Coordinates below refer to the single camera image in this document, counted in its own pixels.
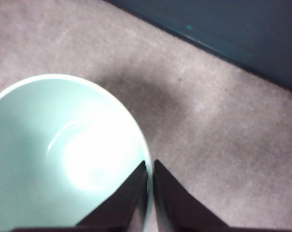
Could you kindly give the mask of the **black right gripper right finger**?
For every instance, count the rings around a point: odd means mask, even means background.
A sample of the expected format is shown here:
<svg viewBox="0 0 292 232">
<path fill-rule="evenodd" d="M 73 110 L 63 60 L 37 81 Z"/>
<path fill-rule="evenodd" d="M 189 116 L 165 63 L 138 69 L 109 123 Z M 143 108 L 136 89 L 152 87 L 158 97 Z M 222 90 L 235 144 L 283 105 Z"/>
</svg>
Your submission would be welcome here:
<svg viewBox="0 0 292 232">
<path fill-rule="evenodd" d="M 160 232 L 287 232 L 232 227 L 192 196 L 160 160 L 153 166 L 153 197 Z"/>
</svg>

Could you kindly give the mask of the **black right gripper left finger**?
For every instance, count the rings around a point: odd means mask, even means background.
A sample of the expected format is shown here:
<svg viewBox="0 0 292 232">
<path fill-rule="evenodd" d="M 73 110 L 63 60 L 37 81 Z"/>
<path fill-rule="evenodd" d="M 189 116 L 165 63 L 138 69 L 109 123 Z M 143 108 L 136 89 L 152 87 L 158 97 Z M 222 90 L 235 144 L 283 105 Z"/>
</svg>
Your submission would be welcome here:
<svg viewBox="0 0 292 232">
<path fill-rule="evenodd" d="M 146 218 L 148 173 L 142 161 L 108 199 L 71 227 L 14 228 L 14 232 L 128 232 L 137 213 L 137 226 L 143 231 Z"/>
</svg>

